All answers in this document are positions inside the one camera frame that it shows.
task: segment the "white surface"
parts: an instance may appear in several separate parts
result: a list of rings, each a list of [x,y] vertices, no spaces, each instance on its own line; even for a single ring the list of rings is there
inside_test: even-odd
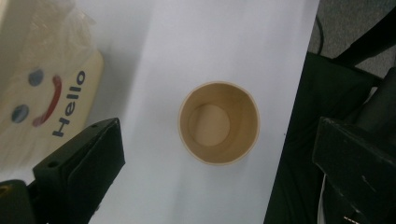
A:
[[[119,117],[126,165],[91,223],[262,223],[318,0],[80,0],[106,69],[89,123]],[[195,87],[230,81],[254,97],[256,146],[196,160],[177,131]]]

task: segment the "cartoon face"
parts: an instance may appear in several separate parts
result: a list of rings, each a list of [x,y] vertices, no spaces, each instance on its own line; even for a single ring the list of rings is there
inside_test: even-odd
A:
[[[44,75],[45,75],[44,71],[38,68],[28,75],[27,81],[31,87],[39,88],[39,86],[43,83]],[[52,115],[56,105],[59,102],[62,92],[62,80],[59,76],[55,75],[52,77],[52,83],[54,86],[54,93],[52,99],[50,100],[47,109],[45,109],[42,112],[42,114],[40,114],[39,116],[33,118],[32,125],[34,127],[38,127],[43,123],[45,123],[48,120],[48,118]],[[29,117],[30,111],[31,109],[27,103],[22,105],[17,105],[14,108],[11,115],[12,122],[14,123],[24,122]]]

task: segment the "cartoon eye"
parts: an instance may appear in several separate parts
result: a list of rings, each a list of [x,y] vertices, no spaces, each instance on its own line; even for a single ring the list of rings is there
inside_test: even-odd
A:
[[[33,87],[40,85],[43,81],[44,72],[41,69],[37,69],[29,74],[29,84]]]
[[[21,123],[24,121],[29,114],[29,106],[27,105],[18,105],[15,107],[14,112],[12,112],[11,120],[14,123]]]

